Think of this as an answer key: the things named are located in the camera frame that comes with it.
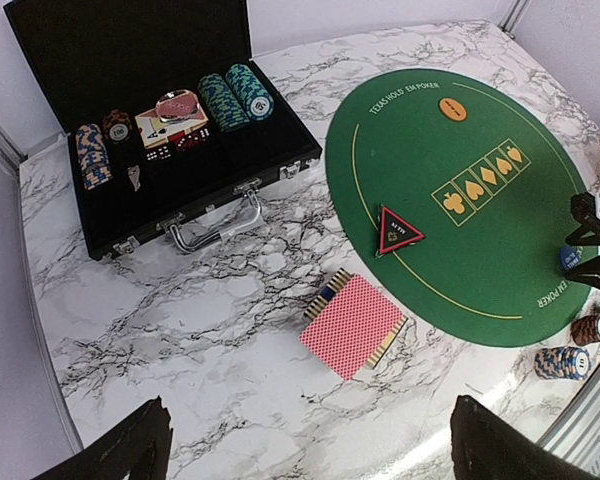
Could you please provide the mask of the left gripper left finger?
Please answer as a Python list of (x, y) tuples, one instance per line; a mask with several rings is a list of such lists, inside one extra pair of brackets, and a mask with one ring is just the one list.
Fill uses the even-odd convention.
[(37, 476), (53, 479), (161, 479), (167, 476), (173, 429), (156, 397), (85, 450)]

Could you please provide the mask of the orange round dealer button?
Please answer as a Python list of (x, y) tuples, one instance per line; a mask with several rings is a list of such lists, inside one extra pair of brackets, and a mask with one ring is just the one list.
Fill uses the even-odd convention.
[(439, 101), (441, 113), (448, 119), (456, 122), (462, 122), (467, 119), (466, 108), (456, 99), (445, 97)]

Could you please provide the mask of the brown chip stack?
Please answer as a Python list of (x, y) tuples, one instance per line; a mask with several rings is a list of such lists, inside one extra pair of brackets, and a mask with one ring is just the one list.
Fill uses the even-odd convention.
[(600, 313), (587, 315), (571, 324), (571, 337), (577, 346), (600, 343)]

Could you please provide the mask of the triangular all-in button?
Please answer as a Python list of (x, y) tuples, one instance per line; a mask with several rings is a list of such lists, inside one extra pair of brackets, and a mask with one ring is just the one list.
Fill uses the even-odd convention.
[(379, 243), (377, 257), (416, 244), (426, 235), (385, 205), (379, 209)]

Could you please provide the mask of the blue small blind button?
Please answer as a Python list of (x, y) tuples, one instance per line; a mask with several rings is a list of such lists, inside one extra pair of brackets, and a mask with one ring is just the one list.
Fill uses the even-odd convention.
[(559, 264), (561, 271), (566, 273), (581, 263), (583, 249), (565, 245), (559, 250)]

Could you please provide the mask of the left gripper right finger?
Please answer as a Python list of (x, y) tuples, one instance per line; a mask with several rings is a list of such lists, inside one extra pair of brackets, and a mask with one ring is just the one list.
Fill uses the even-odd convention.
[(469, 395), (450, 418), (451, 458), (457, 479), (592, 479), (543, 450)]

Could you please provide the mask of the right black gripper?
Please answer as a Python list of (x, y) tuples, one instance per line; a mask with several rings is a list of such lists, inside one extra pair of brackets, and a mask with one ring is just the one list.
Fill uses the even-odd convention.
[[(595, 197), (584, 192), (570, 200), (570, 212), (579, 227), (565, 238), (569, 246), (600, 246), (600, 219), (596, 214)], [(600, 255), (579, 263), (564, 272), (567, 280), (600, 290)]]

